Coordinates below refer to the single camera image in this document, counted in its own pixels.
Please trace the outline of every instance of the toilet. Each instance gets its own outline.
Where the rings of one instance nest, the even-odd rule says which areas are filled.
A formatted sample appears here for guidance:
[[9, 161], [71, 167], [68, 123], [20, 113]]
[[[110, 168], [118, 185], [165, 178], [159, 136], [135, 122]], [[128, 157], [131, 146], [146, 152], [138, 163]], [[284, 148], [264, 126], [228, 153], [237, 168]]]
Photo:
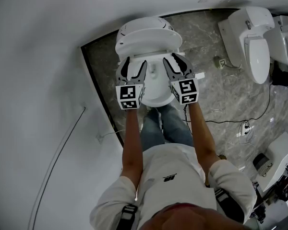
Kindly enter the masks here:
[[231, 64], [241, 65], [249, 77], [262, 84], [268, 77], [270, 54], [263, 35], [274, 28], [270, 11], [261, 7], [245, 7], [218, 23]]
[[115, 51], [120, 61], [130, 57], [127, 78], [136, 76], [141, 64], [147, 61], [143, 104], [160, 107], [175, 98], [168, 87], [169, 79], [163, 58], [170, 62], [174, 71], [180, 72], [171, 53], [184, 55], [179, 52], [181, 44], [181, 36], [173, 30], [169, 22], [159, 17], [136, 19], [119, 29]]
[[278, 62], [288, 65], [288, 31], [282, 30], [288, 25], [288, 16], [280, 15], [273, 18], [275, 27], [264, 34], [270, 57]]

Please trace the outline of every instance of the tile floor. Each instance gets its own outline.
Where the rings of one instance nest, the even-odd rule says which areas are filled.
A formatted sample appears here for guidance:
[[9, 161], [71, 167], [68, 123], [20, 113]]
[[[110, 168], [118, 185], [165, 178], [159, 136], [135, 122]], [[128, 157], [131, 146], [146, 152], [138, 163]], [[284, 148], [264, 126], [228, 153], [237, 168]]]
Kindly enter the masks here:
[[[217, 22], [227, 18], [233, 11], [201, 11], [165, 18], [182, 39], [180, 51], [192, 63], [195, 73], [204, 72], [205, 78], [199, 80], [199, 104], [206, 120], [217, 122], [225, 120], [244, 120], [258, 118], [269, 102], [270, 78], [264, 84], [254, 83], [243, 69], [214, 66], [213, 57], [229, 59], [217, 26]], [[91, 68], [100, 87], [105, 102], [119, 130], [125, 127], [125, 111], [120, 110], [116, 100], [115, 71], [119, 58], [115, 52], [116, 34], [109, 35], [85, 48]], [[241, 145], [236, 137], [240, 123], [207, 123], [216, 142], [216, 150], [224, 154], [238, 168], [247, 165], [244, 172], [254, 179], [256, 170], [251, 165], [254, 157], [266, 150], [267, 146], [288, 132], [288, 88], [271, 86], [270, 104], [259, 120], [251, 120], [254, 126], [253, 137], [249, 141], [255, 146]], [[172, 102], [184, 119], [183, 106], [176, 100]], [[139, 109], [139, 122], [142, 125], [146, 107]], [[240, 143], [246, 143], [246, 137]]]

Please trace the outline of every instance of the shirt sleeve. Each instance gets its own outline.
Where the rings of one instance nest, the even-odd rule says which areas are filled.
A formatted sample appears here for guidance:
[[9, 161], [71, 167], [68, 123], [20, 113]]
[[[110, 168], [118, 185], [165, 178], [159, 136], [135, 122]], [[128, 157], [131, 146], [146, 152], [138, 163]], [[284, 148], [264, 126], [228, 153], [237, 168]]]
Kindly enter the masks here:
[[118, 224], [124, 206], [135, 203], [136, 190], [132, 181], [120, 176], [100, 197], [90, 214], [90, 223], [95, 230], [110, 230]]
[[249, 178], [227, 160], [215, 162], [209, 175], [216, 188], [223, 188], [239, 204], [244, 212], [244, 222], [249, 218], [257, 200], [256, 192]]

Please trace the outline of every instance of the blue jeans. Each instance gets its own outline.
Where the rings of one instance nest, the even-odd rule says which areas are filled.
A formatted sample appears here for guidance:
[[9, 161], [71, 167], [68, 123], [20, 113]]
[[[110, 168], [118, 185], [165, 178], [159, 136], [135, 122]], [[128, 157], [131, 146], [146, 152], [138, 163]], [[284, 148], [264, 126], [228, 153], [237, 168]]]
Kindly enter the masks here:
[[[163, 124], [163, 134], [159, 127], [159, 113]], [[166, 141], [193, 147], [190, 130], [178, 116], [177, 110], [171, 105], [153, 108], [148, 112], [143, 121], [141, 131], [142, 150], [164, 144]]]

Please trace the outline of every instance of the black strap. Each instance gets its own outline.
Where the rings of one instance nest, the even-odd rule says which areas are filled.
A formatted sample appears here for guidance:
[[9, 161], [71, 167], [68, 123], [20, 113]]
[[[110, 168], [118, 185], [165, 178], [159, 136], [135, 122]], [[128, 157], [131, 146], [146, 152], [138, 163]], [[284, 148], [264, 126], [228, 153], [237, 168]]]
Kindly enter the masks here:
[[216, 200], [223, 209], [225, 215], [237, 222], [244, 222], [244, 212], [240, 205], [230, 196], [230, 194], [223, 188], [216, 192]]
[[134, 205], [125, 206], [121, 211], [120, 222], [116, 230], [131, 230], [135, 219], [135, 213], [137, 210], [138, 210], [137, 206]]

